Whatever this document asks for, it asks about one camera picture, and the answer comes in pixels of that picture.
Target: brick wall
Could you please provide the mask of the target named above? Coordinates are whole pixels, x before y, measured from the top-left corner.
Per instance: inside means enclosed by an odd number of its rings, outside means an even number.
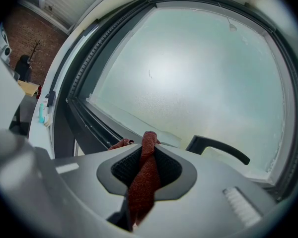
[[[35,40],[42,42],[30,62],[32,67],[30,81],[43,85],[50,65],[67,35],[41,16],[20,5],[12,10],[3,26],[12,48],[10,65],[13,69],[21,55],[31,55]]]

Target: window frame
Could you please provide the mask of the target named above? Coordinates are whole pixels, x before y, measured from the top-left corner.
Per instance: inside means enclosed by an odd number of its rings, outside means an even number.
[[[277,58],[275,61],[280,69],[282,85],[283,88],[287,87],[288,93],[284,94],[285,130],[283,133],[283,137],[286,137],[287,141],[280,148],[279,157],[281,158],[277,159],[280,159],[280,162],[278,161],[279,163],[277,162],[272,169],[271,179],[255,182],[267,189],[277,200],[281,200],[289,194],[294,186],[291,181],[294,181],[298,176],[298,60],[278,29],[254,10],[236,2],[230,0],[137,0],[110,15],[100,22],[99,28],[93,34],[94,38],[88,41],[88,43],[91,43],[92,40],[97,40],[96,44],[87,45],[90,48],[84,49],[84,55],[79,54],[75,57],[73,63],[76,66],[70,65],[67,74],[69,73],[71,76],[68,76],[64,82],[70,83],[71,86],[67,87],[68,90],[62,90],[63,98],[66,95],[66,104],[62,114],[65,114],[74,138],[86,154],[108,149],[123,137],[129,137],[139,143],[141,141],[139,136],[123,128],[89,104],[85,100],[88,97],[86,94],[80,95],[83,84],[93,62],[100,56],[101,51],[109,45],[110,40],[116,34],[119,34],[119,30],[124,25],[128,24],[137,15],[141,15],[144,9],[148,10],[153,6],[170,6],[171,4],[173,6],[183,6],[193,2],[198,2],[201,9],[212,9],[212,12],[221,15],[224,15],[224,10],[225,16],[236,19],[261,33],[269,44],[275,58]]]

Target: red cloth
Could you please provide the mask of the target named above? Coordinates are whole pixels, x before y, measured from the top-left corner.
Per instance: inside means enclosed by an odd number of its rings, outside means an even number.
[[[114,144],[113,146],[111,146],[109,148],[109,150],[113,150],[113,149],[123,147],[123,146],[126,146],[126,145],[131,145],[131,143],[133,143],[133,142],[134,142],[133,140],[124,138],[124,139],[120,140],[117,144]]]
[[[129,139],[123,139],[111,149],[125,146]],[[161,188],[157,164],[154,158],[154,145],[160,144],[157,134],[153,131],[144,133],[142,140],[142,152],[139,163],[139,173],[136,175],[128,191],[129,211],[132,224],[140,223],[150,211],[154,202],[154,192]]]

